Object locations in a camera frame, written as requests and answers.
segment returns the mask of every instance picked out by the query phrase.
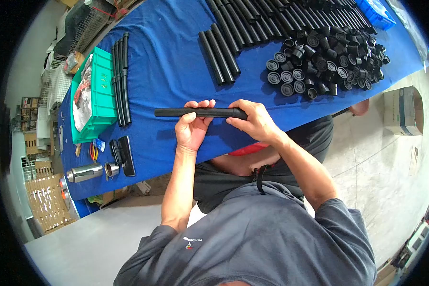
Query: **wooden pallet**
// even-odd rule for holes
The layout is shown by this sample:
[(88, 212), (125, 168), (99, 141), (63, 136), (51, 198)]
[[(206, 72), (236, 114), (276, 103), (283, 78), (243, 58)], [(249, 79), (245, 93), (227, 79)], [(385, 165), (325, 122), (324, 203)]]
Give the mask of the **wooden pallet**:
[(62, 198), (59, 180), (63, 174), (26, 181), (27, 196), (33, 216), (40, 223), (44, 234), (66, 226), (75, 218), (70, 217)]

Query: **table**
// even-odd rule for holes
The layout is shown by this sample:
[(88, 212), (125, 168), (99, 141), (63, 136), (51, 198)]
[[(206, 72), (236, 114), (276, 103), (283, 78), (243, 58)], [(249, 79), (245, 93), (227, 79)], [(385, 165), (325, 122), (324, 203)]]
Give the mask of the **table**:
[[(387, 32), (378, 31), (378, 43), (386, 46), (391, 59), (383, 66), (385, 79), (370, 91), (359, 89), (340, 92), (338, 96), (322, 96), (313, 102), (300, 95), (284, 97), (279, 89), (267, 83), (265, 62), (280, 49), (275, 41), (248, 48), (237, 58), (241, 75), (233, 85), (216, 86), (208, 59), (199, 42), (198, 32), (210, 29), (215, 22), (205, 0), (146, 1), (127, 15), (99, 43), (106, 51), (125, 31), (129, 37), (128, 91), (132, 124), (119, 128), (114, 124), (99, 138), (107, 144), (111, 139), (128, 135), (137, 175), (125, 177), (122, 172), (113, 180), (94, 178), (80, 183), (68, 183), (74, 200), (102, 194), (133, 183), (150, 179), (172, 170), (176, 139), (176, 118), (154, 117), (154, 108), (182, 107), (189, 100), (216, 99), (217, 107), (227, 107), (243, 98), (261, 102), (282, 130), (289, 130), (319, 117), (332, 114), (382, 92), (392, 84), (423, 68), (418, 51), (408, 32), (392, 9), (397, 25)], [(82, 144), (81, 155), (74, 154), (69, 116), (69, 96), (59, 110), (59, 125), (64, 126), (64, 147), (61, 154), (64, 170), (92, 163), (88, 143)], [(221, 118), (215, 118), (200, 147), (197, 162), (248, 146), (255, 141), (233, 128)], [(107, 147), (98, 162), (113, 162)]]

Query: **white wall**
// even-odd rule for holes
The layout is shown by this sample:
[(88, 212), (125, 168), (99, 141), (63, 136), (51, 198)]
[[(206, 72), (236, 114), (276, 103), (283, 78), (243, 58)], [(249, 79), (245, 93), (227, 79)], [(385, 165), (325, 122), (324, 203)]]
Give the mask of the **white wall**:
[(5, 102), (11, 108), (11, 117), (14, 117), (16, 105), (23, 97), (40, 96), (40, 76), (46, 50), (56, 37), (56, 26), (65, 8), (65, 4), (49, 0), (22, 38), (6, 86)]
[[(6, 86), (5, 103), (10, 108), (11, 117), (14, 117), (16, 105), (21, 103), (23, 97), (40, 96), (40, 75), (46, 50), (56, 37), (56, 25), (65, 8), (66, 5), (50, 0), (22, 38), (10, 66)], [(23, 156), (26, 156), (24, 135), (17, 132), (13, 134), (10, 174), (7, 176), (9, 190), (2, 192), (2, 196), (11, 223), (19, 238), (26, 243), (34, 237), (26, 221), (31, 211), (20, 165)]]
[(160, 224), (162, 197), (125, 198), (25, 248), (53, 286), (112, 285), (140, 239)]

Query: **person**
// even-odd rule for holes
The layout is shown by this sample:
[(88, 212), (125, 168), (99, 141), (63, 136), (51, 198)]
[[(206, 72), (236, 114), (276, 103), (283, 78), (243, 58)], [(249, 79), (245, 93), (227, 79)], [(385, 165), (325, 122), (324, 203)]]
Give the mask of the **person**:
[[(185, 105), (214, 106), (214, 100)], [(283, 132), (262, 104), (240, 99), (232, 107), (248, 118), (226, 122), (269, 146), (196, 165), (212, 118), (181, 117), (162, 223), (141, 239), (114, 284), (373, 285), (377, 270), (360, 211), (337, 197), (321, 164), (332, 117)], [(193, 198), (207, 215), (187, 228)]]

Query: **cardboard box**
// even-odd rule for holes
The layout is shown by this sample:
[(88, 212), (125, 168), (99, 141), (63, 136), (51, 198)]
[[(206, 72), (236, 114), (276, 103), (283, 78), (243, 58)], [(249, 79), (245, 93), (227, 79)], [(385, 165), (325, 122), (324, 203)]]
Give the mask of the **cardboard box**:
[(386, 129), (403, 136), (423, 134), (423, 100), (414, 86), (385, 92), (384, 100)]

